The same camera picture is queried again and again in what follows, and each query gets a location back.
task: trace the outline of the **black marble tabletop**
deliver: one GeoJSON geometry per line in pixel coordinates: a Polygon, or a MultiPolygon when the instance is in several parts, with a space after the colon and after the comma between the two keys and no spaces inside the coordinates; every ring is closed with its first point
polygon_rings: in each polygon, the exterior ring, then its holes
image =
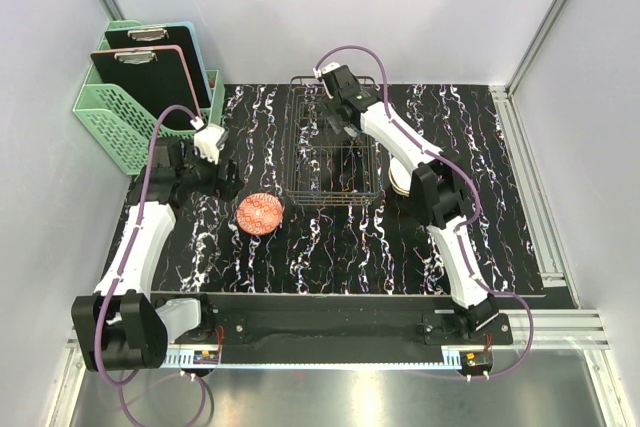
{"type": "MultiPolygon", "coordinates": [[[[300,207],[286,194],[288,85],[230,85],[223,112],[226,149],[246,187],[233,202],[194,194],[167,241],[154,291],[290,294],[438,294],[442,259],[407,202],[390,187],[389,154],[375,144],[381,193],[366,207],[300,207]],[[272,234],[238,228],[238,203],[271,192],[285,204],[272,234]]],[[[441,148],[458,151],[483,205],[471,229],[484,278],[497,290],[543,292],[500,122],[486,86],[393,85],[396,111],[441,148]]],[[[121,228],[114,237],[119,242],[121,228]]]]}

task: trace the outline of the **black clipboard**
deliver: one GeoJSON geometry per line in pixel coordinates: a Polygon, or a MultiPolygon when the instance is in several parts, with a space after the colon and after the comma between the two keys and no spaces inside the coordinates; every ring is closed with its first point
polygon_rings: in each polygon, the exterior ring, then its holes
{"type": "MultiPolygon", "coordinates": [[[[178,46],[101,50],[91,54],[103,83],[122,87],[156,119],[170,105],[184,105],[199,115],[191,77],[178,46]]],[[[172,112],[164,126],[193,130],[184,112],[172,112]]]]}
{"type": "Polygon", "coordinates": [[[193,81],[193,88],[201,109],[211,106],[209,79],[204,71],[193,38],[193,30],[188,25],[154,25],[129,29],[107,30],[104,33],[112,49],[132,49],[177,45],[182,49],[187,69],[193,81]]]}

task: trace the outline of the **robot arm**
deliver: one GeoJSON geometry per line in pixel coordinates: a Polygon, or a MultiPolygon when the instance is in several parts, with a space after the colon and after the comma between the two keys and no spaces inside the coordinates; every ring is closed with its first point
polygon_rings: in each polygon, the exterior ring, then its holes
{"type": "Polygon", "coordinates": [[[172,232],[182,205],[192,192],[231,200],[243,187],[233,162],[221,176],[220,149],[227,132],[219,126],[194,125],[194,139],[157,140],[149,188],[141,198],[144,173],[129,194],[132,207],[116,255],[91,296],[77,297],[71,316],[87,369],[97,370],[94,338],[102,328],[101,357],[106,370],[157,368],[165,359],[168,344],[202,321],[200,301],[173,299],[158,309],[150,303],[151,283],[162,248],[172,232]],[[143,218],[138,223],[140,208],[143,218]],[[126,258],[120,276],[118,269],[126,258]],[[114,279],[119,282],[109,303],[107,322],[97,325],[98,312],[114,279]]]}
{"type": "MultiPolygon", "coordinates": [[[[379,96],[363,90],[348,66],[331,63],[315,74],[323,82],[330,98],[331,124],[343,127],[351,135],[362,132],[372,136],[411,174],[409,201],[414,215],[427,227],[443,257],[462,330],[472,333],[487,325],[498,315],[497,307],[493,296],[469,275],[458,243],[458,236],[461,236],[466,252],[473,252],[467,229],[454,231],[466,220],[463,214],[466,187],[450,167],[426,152],[460,165],[457,153],[443,152],[427,142],[389,108],[392,122],[379,96]],[[416,139],[420,147],[398,125],[416,139]]],[[[480,272],[475,256],[468,257],[473,271],[480,272]]]]}

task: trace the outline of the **red patterned plate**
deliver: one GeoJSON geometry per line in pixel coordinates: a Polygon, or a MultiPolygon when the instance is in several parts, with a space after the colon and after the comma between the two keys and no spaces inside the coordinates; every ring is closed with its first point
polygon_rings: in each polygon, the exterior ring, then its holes
{"type": "Polygon", "coordinates": [[[284,207],[271,194],[251,194],[240,202],[236,218],[238,226],[248,234],[273,232],[282,222],[284,207]]]}

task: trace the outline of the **wire basket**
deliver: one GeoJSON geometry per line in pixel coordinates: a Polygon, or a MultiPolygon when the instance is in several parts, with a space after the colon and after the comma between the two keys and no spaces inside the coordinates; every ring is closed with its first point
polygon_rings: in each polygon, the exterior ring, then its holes
{"type": "MultiPolygon", "coordinates": [[[[366,89],[375,88],[371,77],[358,79],[366,89]]],[[[324,107],[327,100],[314,77],[291,79],[285,190],[303,206],[368,205],[382,189],[375,141],[336,133],[324,107]]]]}

